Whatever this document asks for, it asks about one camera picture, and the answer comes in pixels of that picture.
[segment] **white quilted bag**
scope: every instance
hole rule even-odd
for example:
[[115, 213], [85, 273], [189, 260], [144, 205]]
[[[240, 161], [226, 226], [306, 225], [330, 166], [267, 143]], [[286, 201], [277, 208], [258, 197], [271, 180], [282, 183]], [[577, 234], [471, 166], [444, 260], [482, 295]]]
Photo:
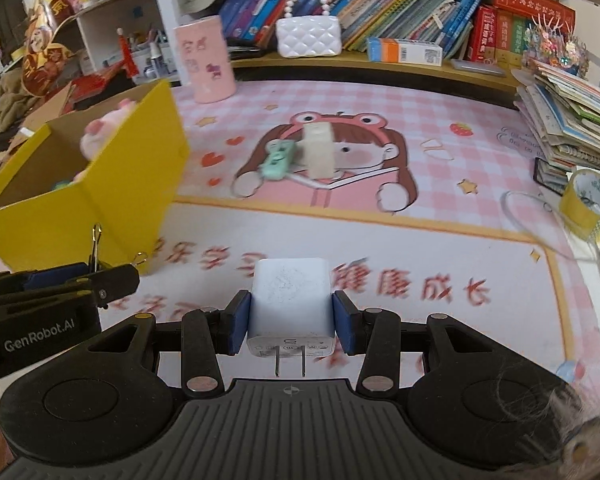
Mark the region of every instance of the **white quilted bag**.
[[285, 17], [276, 22], [278, 53], [282, 57], [337, 56], [342, 52], [340, 22], [330, 16], [327, 0], [320, 0], [321, 16], [291, 14], [298, 0], [287, 0]]

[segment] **pearl handle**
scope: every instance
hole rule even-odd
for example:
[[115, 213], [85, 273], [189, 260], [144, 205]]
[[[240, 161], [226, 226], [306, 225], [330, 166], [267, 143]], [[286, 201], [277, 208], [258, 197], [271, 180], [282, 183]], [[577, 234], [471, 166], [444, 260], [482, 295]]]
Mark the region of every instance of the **pearl handle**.
[[[287, 0], [285, 5], [285, 18], [292, 18], [293, 15], [291, 12], [293, 11], [294, 4], [298, 0]], [[331, 6], [329, 5], [327, 0], [320, 0], [320, 4], [322, 5], [322, 15], [328, 16], [330, 14]]]

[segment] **red book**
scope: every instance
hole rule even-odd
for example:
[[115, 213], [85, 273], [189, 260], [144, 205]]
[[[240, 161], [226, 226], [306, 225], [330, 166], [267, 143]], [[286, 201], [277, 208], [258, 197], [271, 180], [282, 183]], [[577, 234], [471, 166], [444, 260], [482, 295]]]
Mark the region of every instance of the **red book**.
[[560, 22], [563, 32], [573, 29], [576, 24], [576, 12], [553, 0], [493, 0], [493, 5], [502, 10], [508, 10], [513, 14], [525, 18], [538, 19], [538, 14], [546, 18], [546, 22], [553, 20], [553, 25]]
[[469, 35], [468, 61], [494, 63], [496, 46], [496, 13], [492, 7], [480, 6], [474, 28]]
[[286, 1], [287, 0], [280, 0], [278, 2], [276, 7], [274, 7], [274, 9], [271, 11], [271, 14], [267, 16], [267, 19], [260, 28], [260, 31], [254, 38], [255, 44], [260, 48], [266, 48], [269, 44], [271, 35], [276, 30], [275, 23], [285, 12]]

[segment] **tape roll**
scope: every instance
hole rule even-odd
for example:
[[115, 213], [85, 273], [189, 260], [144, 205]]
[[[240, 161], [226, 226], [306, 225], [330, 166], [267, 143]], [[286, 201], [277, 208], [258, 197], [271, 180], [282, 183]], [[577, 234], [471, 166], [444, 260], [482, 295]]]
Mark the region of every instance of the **tape roll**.
[[583, 240], [600, 242], [600, 174], [578, 170], [571, 174], [560, 200], [568, 229]]

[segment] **pink plush toy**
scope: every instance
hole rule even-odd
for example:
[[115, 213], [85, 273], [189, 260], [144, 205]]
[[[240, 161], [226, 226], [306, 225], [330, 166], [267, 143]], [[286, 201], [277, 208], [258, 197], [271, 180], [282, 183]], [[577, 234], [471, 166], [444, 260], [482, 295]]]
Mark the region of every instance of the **pink plush toy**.
[[[122, 99], [118, 110], [113, 110], [99, 119], [91, 121], [84, 128], [84, 135], [80, 139], [80, 151], [88, 161], [98, 156], [103, 146], [136, 108], [136, 102], [131, 99]], [[80, 180], [84, 171], [78, 173], [74, 181]]]

